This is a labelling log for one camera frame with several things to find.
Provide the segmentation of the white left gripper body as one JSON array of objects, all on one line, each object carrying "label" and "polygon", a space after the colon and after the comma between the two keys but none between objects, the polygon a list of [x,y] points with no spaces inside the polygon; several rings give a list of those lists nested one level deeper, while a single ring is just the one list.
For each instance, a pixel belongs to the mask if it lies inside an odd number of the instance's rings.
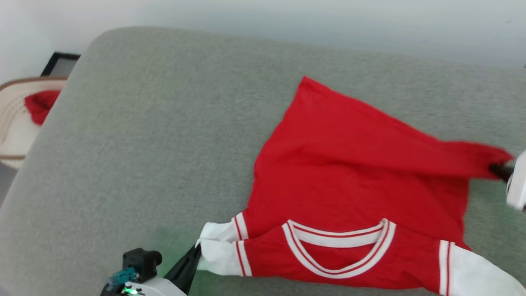
[{"label": "white left gripper body", "polygon": [[178,279],[152,278],[144,283],[118,277],[107,282],[101,296],[186,296],[187,277]]}]

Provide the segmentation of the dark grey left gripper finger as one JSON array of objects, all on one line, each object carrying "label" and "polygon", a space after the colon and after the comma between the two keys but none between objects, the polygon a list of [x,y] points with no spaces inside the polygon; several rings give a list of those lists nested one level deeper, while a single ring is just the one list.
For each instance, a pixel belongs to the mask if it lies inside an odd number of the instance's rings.
[{"label": "dark grey left gripper finger", "polygon": [[164,279],[188,295],[201,258],[201,245],[191,247],[188,252],[168,271]]}]

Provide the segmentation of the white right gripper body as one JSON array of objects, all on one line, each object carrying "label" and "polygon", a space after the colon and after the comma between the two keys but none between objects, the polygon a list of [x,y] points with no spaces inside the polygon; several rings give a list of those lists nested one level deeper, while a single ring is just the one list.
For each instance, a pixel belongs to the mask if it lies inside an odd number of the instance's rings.
[{"label": "white right gripper body", "polygon": [[526,150],[516,159],[513,173],[507,182],[506,202],[517,210],[526,206]]}]

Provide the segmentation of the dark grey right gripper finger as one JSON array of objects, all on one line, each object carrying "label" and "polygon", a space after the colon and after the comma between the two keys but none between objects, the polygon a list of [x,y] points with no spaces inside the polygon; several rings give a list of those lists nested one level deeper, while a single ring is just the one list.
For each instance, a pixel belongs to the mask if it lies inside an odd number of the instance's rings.
[{"label": "dark grey right gripper finger", "polygon": [[514,167],[492,163],[489,165],[489,171],[499,179],[503,180],[503,182],[507,183],[513,175]]}]

